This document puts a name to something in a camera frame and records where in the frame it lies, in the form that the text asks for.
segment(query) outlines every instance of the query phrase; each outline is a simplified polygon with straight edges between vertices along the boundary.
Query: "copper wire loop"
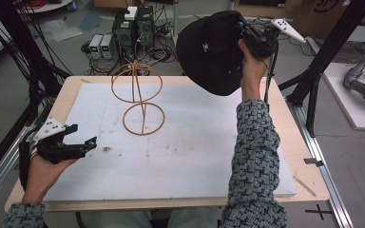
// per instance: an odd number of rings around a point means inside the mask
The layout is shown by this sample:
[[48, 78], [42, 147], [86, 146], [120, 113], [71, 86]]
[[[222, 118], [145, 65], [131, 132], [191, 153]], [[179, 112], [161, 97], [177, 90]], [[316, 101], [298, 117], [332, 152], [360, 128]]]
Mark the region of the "copper wire loop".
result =
[[[164, 114], [164, 111], [162, 110], [161, 107], [159, 107], [158, 105], [156, 104], [152, 104], [152, 103], [147, 103], [147, 101], [153, 99], [154, 97], [156, 97], [160, 91], [162, 90], [163, 88], [163, 80], [162, 80], [162, 77], [160, 76], [159, 72], [154, 69], [153, 67], [151, 66], [148, 66], [148, 65], [144, 65], [144, 64], [138, 64], [137, 62], [134, 62], [134, 63], [131, 63], [131, 64], [126, 64], [126, 65], [123, 65], [123, 66], [120, 66], [116, 72], [119, 72], [121, 71], [123, 68], [126, 67], [126, 70], [120, 72], [119, 74], [117, 75], [113, 75], [111, 77], [111, 91], [112, 93], [114, 94], [114, 96], [119, 99], [120, 101], [123, 101], [123, 102], [126, 102], [126, 103], [133, 103], [134, 105], [131, 106], [129, 109], [126, 110], [126, 112], [124, 113], [124, 116], [123, 116], [123, 125], [124, 125], [124, 128], [131, 134], [134, 134], [134, 135], [139, 135], [139, 136], [145, 136], [145, 135], [150, 135], [150, 134], [153, 134], [155, 133], [156, 131], [158, 131], [160, 128], [162, 128], [163, 124], [164, 124], [164, 120], [165, 120], [165, 114]], [[150, 98], [147, 98], [147, 99], [142, 99], [142, 93], [141, 93], [141, 87], [139, 85], [139, 80], [138, 80], [138, 74], [137, 74], [137, 71], [138, 70], [145, 70], [145, 71], [149, 71], [150, 73], [154, 73], [156, 74], [159, 79], [160, 79], [160, 88], [159, 90]], [[114, 85], [115, 85], [115, 81], [117, 80], [117, 78], [119, 76], [124, 76], [124, 74], [126, 73], [130, 73], [131, 72], [131, 77], [132, 77], [132, 101], [128, 101], [128, 100], [125, 100], [125, 99], [122, 99], [120, 96], [118, 96], [115, 92], [115, 89], [114, 89]], [[135, 81], [136, 81], [136, 87], [138, 88], [138, 94], [139, 94], [139, 100], [136, 101], [135, 99]], [[133, 130], [131, 130], [130, 128], [128, 128], [128, 126], [126, 125], [126, 122], [125, 122], [125, 117], [126, 117], [126, 114], [134, 107], [140, 105], [141, 106], [141, 109], [142, 109], [142, 114], [143, 114], [143, 122], [142, 122], [142, 129], [141, 129], [141, 132], [135, 132]], [[149, 131], [149, 132], [144, 132], [145, 131], [145, 121], [146, 121], [146, 107], [148, 105], [151, 105], [151, 106], [154, 106], [156, 108], [158, 108], [162, 114], [163, 114], [163, 119], [162, 119], [162, 122], [160, 123], [160, 125], [152, 130], [152, 131]]]

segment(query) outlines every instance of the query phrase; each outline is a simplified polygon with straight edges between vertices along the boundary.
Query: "power supply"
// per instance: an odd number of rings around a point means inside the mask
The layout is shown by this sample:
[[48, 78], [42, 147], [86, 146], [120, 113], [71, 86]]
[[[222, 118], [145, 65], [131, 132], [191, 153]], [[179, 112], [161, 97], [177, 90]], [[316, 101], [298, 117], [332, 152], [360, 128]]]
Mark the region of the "power supply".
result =
[[103, 35], [94, 35], [91, 40], [88, 48], [90, 49], [91, 57], [93, 59], [102, 58], [102, 49], [100, 48], [100, 44], [102, 43]]
[[135, 60], [136, 31], [135, 21], [125, 20], [125, 12], [120, 11], [115, 14], [112, 34], [121, 61]]
[[103, 57], [105, 59], [112, 59], [115, 56], [115, 44], [112, 40], [112, 35], [104, 35], [102, 43], [100, 44], [102, 48]]
[[155, 36], [153, 34], [153, 7], [138, 7], [136, 23], [141, 46], [144, 48], [153, 48], [155, 45]]

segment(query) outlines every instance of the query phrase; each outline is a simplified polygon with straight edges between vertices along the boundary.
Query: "black pole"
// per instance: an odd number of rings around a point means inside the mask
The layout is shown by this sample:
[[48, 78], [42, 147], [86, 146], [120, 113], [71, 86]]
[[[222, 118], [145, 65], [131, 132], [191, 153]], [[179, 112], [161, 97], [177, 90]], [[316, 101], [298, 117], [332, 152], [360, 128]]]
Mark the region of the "black pole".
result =
[[307, 111], [306, 127], [311, 136], [314, 134], [314, 118], [317, 105], [318, 83], [323, 72], [331, 64], [336, 54], [352, 35], [358, 24], [365, 16], [365, 0], [353, 0], [343, 15], [339, 18], [334, 29], [329, 34], [324, 45], [319, 50], [313, 62], [302, 74], [289, 83], [279, 85], [280, 89], [298, 84], [287, 97], [287, 101], [294, 105], [302, 105], [305, 97], [310, 93]]
[[29, 105], [4, 140], [0, 142], [1, 161], [23, 126], [27, 122], [31, 123], [37, 117], [38, 104], [42, 97], [58, 95], [62, 86], [55, 74], [63, 78], [69, 74], [47, 61], [12, 1], [0, 0], [0, 21], [21, 54], [15, 54], [12, 47], [1, 35], [0, 41], [29, 82]]

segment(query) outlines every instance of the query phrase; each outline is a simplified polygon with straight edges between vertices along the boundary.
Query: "wrist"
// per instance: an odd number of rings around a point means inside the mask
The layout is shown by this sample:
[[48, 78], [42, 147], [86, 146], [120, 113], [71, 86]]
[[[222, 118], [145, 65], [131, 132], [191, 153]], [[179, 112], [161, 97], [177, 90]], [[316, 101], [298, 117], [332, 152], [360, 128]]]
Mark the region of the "wrist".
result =
[[252, 81], [244, 83], [241, 81], [242, 100], [260, 99], [260, 81]]
[[47, 191], [43, 189], [26, 189], [22, 198], [23, 203], [41, 203]]

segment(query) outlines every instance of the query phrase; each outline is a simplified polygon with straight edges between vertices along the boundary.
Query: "cardboard box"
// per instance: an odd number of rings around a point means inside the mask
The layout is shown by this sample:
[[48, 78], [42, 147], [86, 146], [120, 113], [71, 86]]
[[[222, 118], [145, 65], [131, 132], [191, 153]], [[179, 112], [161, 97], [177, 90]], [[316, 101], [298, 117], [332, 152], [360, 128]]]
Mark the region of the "cardboard box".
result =
[[293, 18], [301, 4], [301, 0], [286, 0], [284, 7], [265, 7], [246, 5], [245, 1], [244, 4], [241, 1], [236, 3], [234, 10], [249, 17]]
[[94, 0], [94, 7], [126, 9], [128, 7], [139, 7], [143, 3], [144, 0]]
[[304, 37], [324, 39], [347, 9], [343, 2], [344, 0], [302, 1], [292, 26]]
[[286, 0], [240, 0], [240, 4], [265, 7], [284, 7]]

